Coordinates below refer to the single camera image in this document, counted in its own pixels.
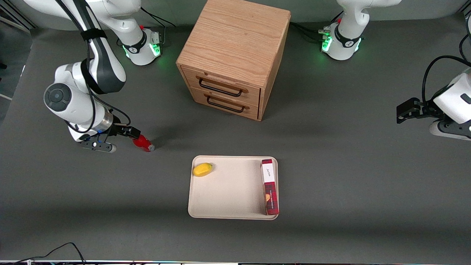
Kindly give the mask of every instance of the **yellow fruit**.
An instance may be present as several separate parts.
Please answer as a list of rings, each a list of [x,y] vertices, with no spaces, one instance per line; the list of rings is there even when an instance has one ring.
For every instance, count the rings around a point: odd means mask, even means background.
[[[193,169],[193,175],[197,177],[204,177],[207,174],[211,173],[211,171],[212,171],[212,164],[202,163],[195,166],[195,168]]]

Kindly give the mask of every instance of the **red box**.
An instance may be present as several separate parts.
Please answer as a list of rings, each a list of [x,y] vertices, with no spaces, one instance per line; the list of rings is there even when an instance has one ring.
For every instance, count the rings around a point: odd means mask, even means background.
[[[280,213],[280,210],[278,209],[278,196],[276,195],[273,161],[271,159],[262,160],[261,170],[263,175],[263,188],[265,191],[265,207],[267,215],[277,215]]]

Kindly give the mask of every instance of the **wooden drawer cabinet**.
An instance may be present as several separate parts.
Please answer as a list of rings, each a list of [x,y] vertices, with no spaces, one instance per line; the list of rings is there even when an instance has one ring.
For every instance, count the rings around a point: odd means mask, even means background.
[[[193,99],[262,120],[290,18],[244,0],[208,0],[177,59]]]

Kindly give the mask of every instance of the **wooden cabinet top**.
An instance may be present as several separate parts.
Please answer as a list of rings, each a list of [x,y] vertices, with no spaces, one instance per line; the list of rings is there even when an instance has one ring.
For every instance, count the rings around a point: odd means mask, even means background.
[[[244,0],[208,0],[177,64],[264,88],[290,18]]]

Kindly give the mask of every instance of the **green led light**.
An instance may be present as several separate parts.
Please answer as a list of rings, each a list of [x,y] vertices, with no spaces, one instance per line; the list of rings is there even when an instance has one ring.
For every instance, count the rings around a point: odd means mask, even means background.
[[[359,46],[360,46],[360,42],[361,42],[361,38],[358,40],[358,44],[357,44],[357,47],[355,48],[355,51],[358,50]]]
[[[128,58],[129,58],[128,51],[126,50],[126,48],[124,47],[124,45],[122,46],[122,48],[123,48],[124,52],[126,53],[126,57],[128,57]]]
[[[150,49],[152,50],[152,52],[154,53],[154,55],[156,57],[160,55],[160,45],[159,44],[149,43],[149,47],[150,47]]]
[[[325,40],[324,43],[322,44],[322,50],[327,52],[330,48],[331,43],[332,43],[332,37],[329,36],[327,40]]]

